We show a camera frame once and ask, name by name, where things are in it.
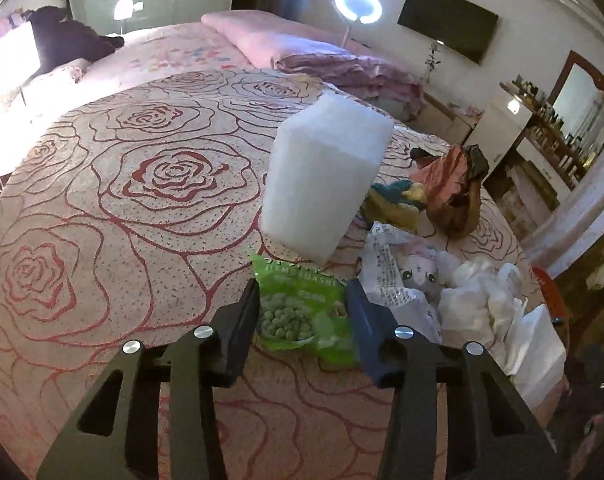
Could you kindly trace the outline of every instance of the television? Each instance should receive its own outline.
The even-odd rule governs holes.
[[[397,23],[479,64],[498,19],[497,14],[466,0],[406,0]]]

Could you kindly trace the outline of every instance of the wooden mirror frame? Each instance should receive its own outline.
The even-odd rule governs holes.
[[[564,68],[562,68],[562,72],[560,73],[560,76],[557,79],[557,83],[555,83],[555,86],[553,87],[552,92],[550,93],[550,95],[548,97],[548,102],[550,104],[552,104],[552,105],[555,104],[557,97],[559,97],[560,92],[562,91],[562,88],[564,88],[564,85],[566,84],[566,80],[568,79],[568,75],[570,74],[570,71],[572,70],[573,65],[578,65],[579,67],[583,68],[586,72],[588,72],[588,75],[591,76],[591,78],[593,78],[593,83],[595,85],[595,88],[604,92],[604,74],[602,74],[597,69],[597,67],[595,65],[593,65],[589,60],[587,60],[583,56],[580,56],[574,50],[571,50],[570,53],[568,54],[568,58],[566,59],[566,63],[564,64]],[[602,149],[600,150],[600,153],[603,150],[604,150],[604,143],[602,145]]]

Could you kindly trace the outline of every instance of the rose pattern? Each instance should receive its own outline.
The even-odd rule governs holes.
[[[70,112],[14,173],[0,198],[0,441],[30,478],[122,343],[174,341],[237,301],[252,276],[251,251],[303,261],[259,230],[261,196],[277,126],[330,91],[275,72],[172,76]],[[408,175],[415,146],[446,149],[398,126],[379,178]],[[425,216],[419,233],[529,276],[496,206],[482,198],[471,236],[448,240]],[[355,218],[327,270],[352,277],[365,237]],[[541,303],[525,282],[531,306]],[[357,370],[255,347],[236,386],[215,391],[229,477],[374,477],[391,397]],[[438,402],[444,413],[443,394]],[[445,435],[445,420],[438,423]],[[440,439],[436,478],[445,450]]]

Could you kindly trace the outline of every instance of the white container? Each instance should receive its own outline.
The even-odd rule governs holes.
[[[271,150],[262,231],[326,263],[379,170],[393,121],[327,94],[280,124]]]

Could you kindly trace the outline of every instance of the dark stuffed animal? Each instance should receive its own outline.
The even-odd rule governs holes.
[[[74,59],[95,62],[124,46],[124,38],[120,36],[100,36],[82,22],[63,21],[65,18],[66,10],[53,6],[40,7],[29,16],[41,63],[36,75]]]

